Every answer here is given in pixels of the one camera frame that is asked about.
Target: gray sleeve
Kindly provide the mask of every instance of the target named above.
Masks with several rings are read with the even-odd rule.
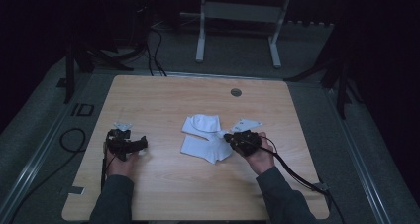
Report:
[[[109,176],[90,214],[89,224],[131,223],[133,188],[134,184],[129,178]]]
[[[291,189],[277,167],[257,177],[271,223],[317,223],[302,193]]]

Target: crumpled white cloth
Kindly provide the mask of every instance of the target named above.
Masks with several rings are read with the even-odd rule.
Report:
[[[229,143],[223,139],[218,115],[197,114],[187,117],[182,132],[203,138],[186,135],[181,148],[184,154],[203,158],[211,164],[216,164],[217,161],[222,161],[233,152]]]

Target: table top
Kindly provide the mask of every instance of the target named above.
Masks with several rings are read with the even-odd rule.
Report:
[[[235,97],[233,88],[242,91]],[[241,118],[262,121],[286,163],[309,182],[318,182],[287,85],[282,81],[116,76],[93,131],[70,194],[65,220],[87,220],[100,194],[103,142],[115,122],[132,123],[131,140],[146,136],[147,151],[137,162],[133,220],[265,220],[268,219],[256,174],[233,152],[216,165],[180,152],[182,125],[195,114],[219,115],[222,129]],[[324,196],[297,183],[276,163],[293,189],[304,195],[311,212],[325,219]]]

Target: black cable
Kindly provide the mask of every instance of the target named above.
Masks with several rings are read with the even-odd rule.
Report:
[[[305,187],[307,187],[307,188],[309,188],[309,189],[311,189],[311,190],[314,190],[314,191],[317,191],[317,192],[319,192],[319,193],[321,193],[321,194],[323,194],[324,196],[326,196],[327,198],[330,198],[331,199],[331,201],[333,202],[333,204],[334,204],[334,206],[336,207],[336,209],[337,209],[337,212],[339,213],[339,216],[340,216],[340,219],[341,219],[341,221],[342,221],[342,223],[346,223],[346,221],[344,220],[344,217],[343,217],[343,213],[341,212],[341,210],[340,210],[340,208],[339,208],[339,206],[337,205],[337,203],[336,203],[336,201],[334,200],[334,198],[333,198],[333,195],[331,194],[331,192],[330,191],[328,191],[328,190],[321,190],[320,188],[318,188],[317,186],[315,186],[315,185],[313,185],[312,183],[310,183],[310,182],[308,182],[308,181],[306,181],[305,179],[303,179],[302,177],[300,177],[298,174],[296,174],[288,165],[287,165],[287,163],[284,161],[284,159],[278,154],[278,152],[277,152],[277,147],[275,146],[275,143],[272,141],[272,140],[270,140],[269,138],[267,138],[267,137],[263,137],[263,136],[260,136],[261,138],[264,138],[264,139],[267,139],[267,140],[269,140],[271,143],[272,143],[272,145],[274,146],[274,148],[275,148],[275,152],[273,152],[273,151],[271,151],[271,150],[269,150],[269,149],[267,149],[267,148],[264,148],[264,147],[261,147],[261,146],[259,146],[259,148],[260,149],[262,149],[262,150],[264,150],[264,151],[266,151],[266,152],[268,152],[268,153],[270,153],[270,154],[272,154],[273,156],[275,156],[279,161],[280,161],[280,163],[281,163],[281,165],[284,167],[284,169],[290,174],[290,176],[291,177],[293,177],[297,182],[299,182],[300,184],[302,184],[303,186],[305,186]]]
[[[81,143],[80,143],[80,146],[78,147],[78,149],[77,150],[71,150],[71,149],[69,149],[69,148],[67,148],[65,145],[64,145],[64,143],[62,142],[62,139],[63,139],[63,137],[64,137],[64,135],[66,135],[67,133],[69,133],[69,132],[72,132],[72,131],[79,131],[81,134],[82,134],[82,136],[83,136],[83,138],[82,138],[82,141],[81,141]],[[59,168],[57,168],[54,172],[52,172],[49,176],[47,176],[43,181],[41,181],[37,186],[35,186],[30,192],[28,192],[26,195],[25,195],[25,197],[22,199],[22,201],[19,203],[19,205],[18,205],[18,207],[16,208],[16,210],[15,210],[15,212],[14,212],[14,214],[13,214],[13,217],[12,217],[12,219],[10,220],[10,224],[12,224],[13,222],[14,222],[14,220],[15,220],[15,218],[16,218],[16,216],[17,216],[17,214],[18,214],[18,212],[19,212],[19,210],[22,208],[22,206],[24,205],[24,203],[25,203],[25,201],[26,200],[28,200],[28,198],[32,195],[32,194],[34,194],[34,192],[38,189],[38,188],[40,188],[42,185],[44,185],[52,176],[54,176],[57,172],[59,172],[63,167],[65,167],[71,160],[73,160],[73,158],[77,155],[77,154],[79,154],[79,153],[81,153],[81,152],[84,152],[84,151],[86,151],[86,149],[81,149],[82,147],[83,147],[83,145],[84,145],[84,142],[86,141],[86,134],[84,133],[84,131],[83,130],[81,130],[80,128],[71,128],[71,129],[69,129],[69,130],[67,130],[67,131],[65,131],[64,133],[62,133],[61,134],[61,136],[59,137],[59,144],[61,145],[61,147],[62,148],[64,148],[66,151],[68,151],[68,152],[71,152],[71,153],[73,153],[73,155],[71,155],[71,157],[64,163],[64,164],[62,164]]]
[[[152,72],[152,59],[154,60],[155,66],[157,67],[158,72],[160,73],[161,76],[167,76],[166,72],[163,70],[163,68],[161,67],[160,63],[158,62],[158,49],[160,47],[161,44],[161,33],[158,32],[155,29],[150,28],[150,30],[154,33],[156,33],[159,36],[159,41],[157,43],[157,48],[155,49],[155,53],[152,56],[151,53],[151,49],[149,44],[146,44],[146,50],[148,52],[148,66],[149,66],[149,72],[151,73],[151,76],[154,76],[154,73]]]
[[[108,165],[105,168],[105,172],[108,170],[109,166],[111,165],[111,163],[114,161],[114,159],[117,157],[116,154],[114,154],[114,157],[111,159],[111,161],[108,163]]]

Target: table leg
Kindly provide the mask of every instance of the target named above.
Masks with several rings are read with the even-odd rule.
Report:
[[[290,0],[284,0],[283,7],[278,14],[278,20],[276,23],[275,32],[272,36],[268,37],[268,44],[269,44],[269,49],[271,51],[272,64],[275,68],[281,67],[280,57],[278,55],[278,49],[277,49],[277,40],[278,40],[278,35],[280,34],[281,26],[283,25],[283,22],[284,22],[284,17],[286,15],[289,2]]]
[[[196,62],[203,62],[204,60],[204,46],[206,43],[205,24],[205,4],[206,0],[201,0],[201,14],[200,14],[200,35],[198,36],[197,54],[195,56]]]

